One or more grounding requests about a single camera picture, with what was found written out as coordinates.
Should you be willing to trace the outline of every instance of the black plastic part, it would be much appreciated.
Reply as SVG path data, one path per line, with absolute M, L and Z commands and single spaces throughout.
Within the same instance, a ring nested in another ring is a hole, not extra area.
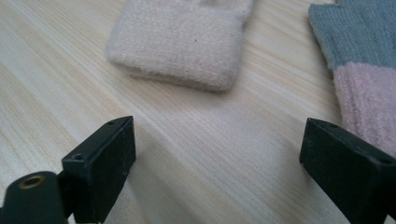
M 396 218 L 396 160 L 359 137 L 308 119 L 300 163 L 351 223 Z
M 62 159 L 59 174 L 67 216 L 105 222 L 136 159 L 133 117 L 103 125 Z
M 56 174 L 38 172 L 13 182 L 7 188 L 0 217 L 2 224 L 64 224 Z

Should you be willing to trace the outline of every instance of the glove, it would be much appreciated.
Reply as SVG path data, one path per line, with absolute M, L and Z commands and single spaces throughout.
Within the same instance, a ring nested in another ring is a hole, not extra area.
M 333 73 L 343 125 L 396 157 L 396 1 L 312 5 L 309 18 Z
M 253 0 L 129 0 L 106 58 L 135 77 L 226 91 L 236 75 Z

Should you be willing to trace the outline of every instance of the wooden table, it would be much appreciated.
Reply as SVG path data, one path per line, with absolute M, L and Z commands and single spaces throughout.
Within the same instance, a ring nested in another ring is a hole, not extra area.
M 298 162 L 308 117 L 340 124 L 311 3 L 257 0 L 241 72 L 218 94 L 104 57 L 124 0 L 0 1 L 0 201 L 105 122 L 132 115 L 137 161 L 106 223 L 346 223 Z

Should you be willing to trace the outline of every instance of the clamp jaw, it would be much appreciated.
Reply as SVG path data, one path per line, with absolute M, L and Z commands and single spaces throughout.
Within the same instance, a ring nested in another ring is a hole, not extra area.
M 396 160 L 348 131 L 308 119 L 300 163 L 351 223 L 396 219 Z
M 103 223 L 136 160 L 133 117 L 113 119 L 62 159 L 63 170 L 26 175 L 7 188 L 0 224 Z

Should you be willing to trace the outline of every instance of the white knitted glove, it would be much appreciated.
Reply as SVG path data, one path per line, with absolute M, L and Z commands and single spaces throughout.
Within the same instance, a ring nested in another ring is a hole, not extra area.
M 115 65 L 146 77 L 225 91 L 238 73 L 253 0 L 129 0 L 106 49 Z

